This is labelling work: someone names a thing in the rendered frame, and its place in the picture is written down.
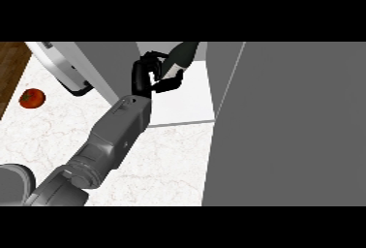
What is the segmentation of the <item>white appliance with black trim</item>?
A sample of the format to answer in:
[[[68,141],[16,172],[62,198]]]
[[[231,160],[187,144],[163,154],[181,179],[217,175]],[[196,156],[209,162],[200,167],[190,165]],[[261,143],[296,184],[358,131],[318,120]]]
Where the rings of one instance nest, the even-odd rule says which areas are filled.
[[[26,42],[25,45],[68,93],[75,97],[85,95],[93,89],[93,85],[70,65],[53,44],[50,42]]]

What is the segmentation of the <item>grey rounded robot body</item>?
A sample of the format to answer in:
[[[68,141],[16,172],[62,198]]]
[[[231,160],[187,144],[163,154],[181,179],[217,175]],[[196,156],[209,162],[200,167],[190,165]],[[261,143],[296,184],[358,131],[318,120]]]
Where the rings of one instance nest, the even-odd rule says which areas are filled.
[[[19,164],[0,165],[0,206],[22,206],[35,189],[35,177]]]

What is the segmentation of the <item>grey cabinet with white inside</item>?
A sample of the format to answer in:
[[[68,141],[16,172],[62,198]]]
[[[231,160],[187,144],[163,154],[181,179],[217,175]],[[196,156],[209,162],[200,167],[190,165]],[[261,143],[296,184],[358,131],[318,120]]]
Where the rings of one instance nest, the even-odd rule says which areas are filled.
[[[75,42],[90,64],[84,70],[100,78],[87,78],[112,105],[131,94],[132,62],[147,51],[169,53],[178,42]],[[183,74],[181,86],[153,94],[150,127],[202,123],[214,120],[206,73],[206,42],[200,42],[194,60]]]

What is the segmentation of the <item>red tomato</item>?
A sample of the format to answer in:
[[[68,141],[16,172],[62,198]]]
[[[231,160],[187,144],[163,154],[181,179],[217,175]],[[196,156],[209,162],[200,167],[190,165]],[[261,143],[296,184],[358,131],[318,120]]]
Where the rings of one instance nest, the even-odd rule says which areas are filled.
[[[29,88],[20,95],[19,104],[25,109],[37,109],[45,102],[45,94],[39,89]]]

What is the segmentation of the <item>dark green wine bottle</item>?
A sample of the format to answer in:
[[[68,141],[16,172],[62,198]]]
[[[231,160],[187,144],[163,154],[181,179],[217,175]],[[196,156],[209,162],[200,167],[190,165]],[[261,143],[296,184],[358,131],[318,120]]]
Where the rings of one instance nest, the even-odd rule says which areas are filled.
[[[162,79],[174,78],[178,71],[186,71],[194,59],[197,46],[197,42],[183,42],[174,47],[160,63]]]

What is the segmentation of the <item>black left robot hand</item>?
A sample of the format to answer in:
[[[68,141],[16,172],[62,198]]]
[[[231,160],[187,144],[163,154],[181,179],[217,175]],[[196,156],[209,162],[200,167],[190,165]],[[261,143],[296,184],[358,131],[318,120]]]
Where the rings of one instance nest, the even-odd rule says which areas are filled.
[[[171,78],[162,77],[162,63],[159,58],[168,55],[158,51],[147,51],[132,63],[131,94],[150,98],[152,92],[162,93],[175,90],[181,85],[183,70]]]

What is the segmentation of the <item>dark grey cabinet door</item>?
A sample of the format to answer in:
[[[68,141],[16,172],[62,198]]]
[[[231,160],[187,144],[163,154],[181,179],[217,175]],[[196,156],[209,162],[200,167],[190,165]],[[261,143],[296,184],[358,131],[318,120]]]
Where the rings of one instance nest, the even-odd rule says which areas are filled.
[[[203,203],[366,205],[364,43],[246,44]]]

